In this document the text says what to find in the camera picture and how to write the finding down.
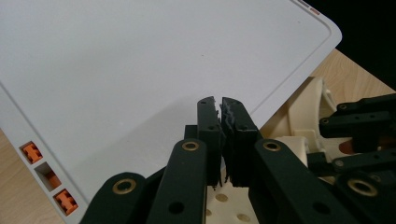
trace screw hole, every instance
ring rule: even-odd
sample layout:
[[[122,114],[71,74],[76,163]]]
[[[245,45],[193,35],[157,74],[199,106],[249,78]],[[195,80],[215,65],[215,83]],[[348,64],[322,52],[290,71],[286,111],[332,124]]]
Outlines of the screw hole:
[[[136,181],[133,179],[122,179],[113,185],[113,192],[116,194],[127,194],[136,188]]]
[[[219,202],[225,203],[228,201],[228,197],[225,194],[217,194],[215,197]]]
[[[329,215],[331,212],[329,206],[324,203],[314,203],[312,206],[314,207],[315,211],[324,215]]]
[[[329,120],[328,120],[328,119],[322,119],[322,120],[321,120],[321,123],[322,123],[322,124],[328,124],[328,123],[329,123]]]
[[[199,145],[196,142],[186,142],[181,147],[183,147],[184,150],[194,151],[198,149]]]
[[[363,196],[374,197],[378,194],[373,185],[359,179],[349,179],[347,184],[351,189]]]
[[[173,202],[169,204],[168,210],[172,214],[180,214],[184,211],[184,204],[181,202]]]
[[[249,222],[250,221],[250,217],[248,215],[245,214],[238,214],[236,215],[236,217],[243,222]]]
[[[270,151],[279,151],[281,149],[280,145],[273,142],[264,143],[262,146]]]

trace white tray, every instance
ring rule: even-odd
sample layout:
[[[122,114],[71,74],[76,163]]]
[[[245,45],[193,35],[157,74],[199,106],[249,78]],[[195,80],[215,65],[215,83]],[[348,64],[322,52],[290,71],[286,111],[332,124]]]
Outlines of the white tray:
[[[70,223],[111,176],[164,167],[197,101],[235,98],[263,125],[341,40],[290,0],[5,1],[0,33],[0,128]]]

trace beige plastic part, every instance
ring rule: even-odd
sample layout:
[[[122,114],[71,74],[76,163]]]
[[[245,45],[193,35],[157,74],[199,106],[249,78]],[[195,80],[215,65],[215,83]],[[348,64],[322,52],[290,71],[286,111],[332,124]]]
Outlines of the beige plastic part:
[[[302,136],[283,136],[276,138],[277,141],[283,142],[290,150],[300,159],[300,161],[308,166],[306,153],[309,152],[308,140]]]
[[[225,169],[221,179],[225,178]],[[206,223],[259,223],[248,198],[248,188],[234,188],[228,181],[223,187],[207,187]]]
[[[318,121],[336,111],[332,93],[320,77],[310,77],[279,110],[262,126],[266,138],[303,136],[308,142],[308,151],[325,152],[328,161],[344,157],[338,150],[343,139],[325,139],[320,135]]]

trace wooden surface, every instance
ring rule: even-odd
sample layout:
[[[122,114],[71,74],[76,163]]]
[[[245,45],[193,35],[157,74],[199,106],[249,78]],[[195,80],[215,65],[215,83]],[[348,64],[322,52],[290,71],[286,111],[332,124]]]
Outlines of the wooden surface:
[[[394,93],[338,50],[314,71],[337,104]],[[0,223],[62,223],[49,199],[0,131]]]

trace orange connector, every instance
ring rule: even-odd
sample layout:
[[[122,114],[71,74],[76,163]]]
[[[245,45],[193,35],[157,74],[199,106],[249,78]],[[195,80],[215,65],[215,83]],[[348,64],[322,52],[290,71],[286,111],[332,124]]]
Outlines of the orange connector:
[[[58,188],[59,186],[61,186],[61,180],[59,180],[58,176],[53,172],[50,171],[49,173],[46,174],[46,178],[49,181],[49,184],[54,188]]]
[[[21,147],[21,149],[26,155],[29,162],[32,164],[43,158],[40,150],[38,150],[37,146],[33,142],[30,142],[27,145]]]
[[[62,207],[67,216],[72,214],[72,212],[78,208],[76,201],[66,189],[62,190],[54,198],[56,202]]]

